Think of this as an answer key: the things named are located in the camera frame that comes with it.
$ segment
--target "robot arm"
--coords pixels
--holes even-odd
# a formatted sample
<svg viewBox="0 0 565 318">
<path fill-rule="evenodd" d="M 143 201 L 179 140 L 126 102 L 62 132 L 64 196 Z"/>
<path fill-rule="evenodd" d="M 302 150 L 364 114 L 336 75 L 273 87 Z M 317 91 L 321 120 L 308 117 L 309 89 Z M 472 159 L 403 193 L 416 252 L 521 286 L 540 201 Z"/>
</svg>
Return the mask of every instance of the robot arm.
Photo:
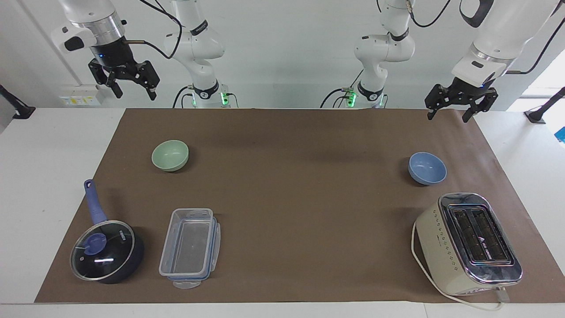
<svg viewBox="0 0 565 318">
<path fill-rule="evenodd" d="M 214 68 L 207 59 L 220 58 L 225 49 L 220 35 L 208 26 L 197 0 L 172 0 L 175 16 L 190 31 L 182 33 L 177 53 L 173 57 L 190 73 L 193 81 L 196 107 L 227 107 L 227 98 L 216 78 Z M 176 43 L 177 34 L 167 35 L 165 49 L 170 53 Z"/>
<path fill-rule="evenodd" d="M 51 38 L 64 53 L 90 48 L 94 59 L 88 64 L 96 82 L 112 89 L 117 98 L 123 93 L 116 79 L 143 86 L 151 100 L 159 76 L 151 62 L 137 63 L 125 40 L 125 20 L 120 20 L 110 0 L 59 0 L 68 23 L 53 30 Z"/>
<path fill-rule="evenodd" d="M 463 115 L 464 122 L 480 111 L 488 111 L 498 97 L 490 86 L 506 73 L 559 2 L 480 0 L 473 17 L 461 12 L 469 25 L 479 28 L 479 34 L 451 71 L 455 75 L 452 84 L 447 88 L 436 84 L 426 97 L 428 119 L 433 119 L 438 109 L 454 104 L 470 106 Z"/>
<path fill-rule="evenodd" d="M 355 56 L 363 64 L 363 74 L 355 87 L 357 104 L 375 107 L 379 104 L 388 72 L 383 62 L 408 61 L 414 55 L 414 40 L 408 32 L 410 15 L 406 0 L 385 0 L 381 23 L 386 35 L 361 37 L 355 44 Z"/>
</svg>

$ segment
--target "purple handle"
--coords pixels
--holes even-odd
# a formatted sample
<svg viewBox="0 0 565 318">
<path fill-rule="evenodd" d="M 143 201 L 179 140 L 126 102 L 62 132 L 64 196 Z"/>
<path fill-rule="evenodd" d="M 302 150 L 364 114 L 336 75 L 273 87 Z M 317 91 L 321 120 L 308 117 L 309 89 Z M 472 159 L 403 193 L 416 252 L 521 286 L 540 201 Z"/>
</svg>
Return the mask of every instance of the purple handle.
<svg viewBox="0 0 565 318">
<path fill-rule="evenodd" d="M 108 217 L 104 214 L 100 202 L 98 201 L 98 194 L 96 193 L 96 186 L 94 181 L 88 179 L 84 182 L 84 191 L 86 192 L 86 202 L 90 210 L 90 217 L 94 224 L 108 221 Z"/>
</svg>

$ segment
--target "toaster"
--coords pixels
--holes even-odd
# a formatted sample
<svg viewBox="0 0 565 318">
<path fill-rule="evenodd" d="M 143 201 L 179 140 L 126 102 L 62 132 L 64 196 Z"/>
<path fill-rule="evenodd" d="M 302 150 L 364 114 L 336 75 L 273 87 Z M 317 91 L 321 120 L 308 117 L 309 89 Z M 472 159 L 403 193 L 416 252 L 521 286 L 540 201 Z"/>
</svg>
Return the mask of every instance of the toaster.
<svg viewBox="0 0 565 318">
<path fill-rule="evenodd" d="M 520 263 L 482 196 L 443 195 L 415 226 L 432 280 L 444 293 L 472 295 L 520 282 Z"/>
</svg>

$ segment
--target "green bowl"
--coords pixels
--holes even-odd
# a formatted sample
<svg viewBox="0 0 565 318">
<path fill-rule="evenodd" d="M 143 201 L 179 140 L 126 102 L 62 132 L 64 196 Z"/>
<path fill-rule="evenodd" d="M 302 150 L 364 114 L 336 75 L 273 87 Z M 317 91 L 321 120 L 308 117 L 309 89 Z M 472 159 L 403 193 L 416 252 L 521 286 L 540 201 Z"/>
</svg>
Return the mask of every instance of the green bowl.
<svg viewBox="0 0 565 318">
<path fill-rule="evenodd" d="M 188 161 L 188 146 L 180 140 L 168 140 L 153 150 L 153 164 L 167 172 L 181 169 Z"/>
</svg>

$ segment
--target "clear plastic container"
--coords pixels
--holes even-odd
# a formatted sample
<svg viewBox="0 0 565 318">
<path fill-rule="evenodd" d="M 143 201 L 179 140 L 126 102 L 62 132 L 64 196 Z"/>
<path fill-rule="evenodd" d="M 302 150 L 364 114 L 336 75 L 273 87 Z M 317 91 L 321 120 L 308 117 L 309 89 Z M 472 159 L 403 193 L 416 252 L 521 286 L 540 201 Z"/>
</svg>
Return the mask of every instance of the clear plastic container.
<svg viewBox="0 0 565 318">
<path fill-rule="evenodd" d="M 177 209 L 171 216 L 159 274 L 181 289 L 194 288 L 216 268 L 220 224 L 210 209 Z"/>
</svg>

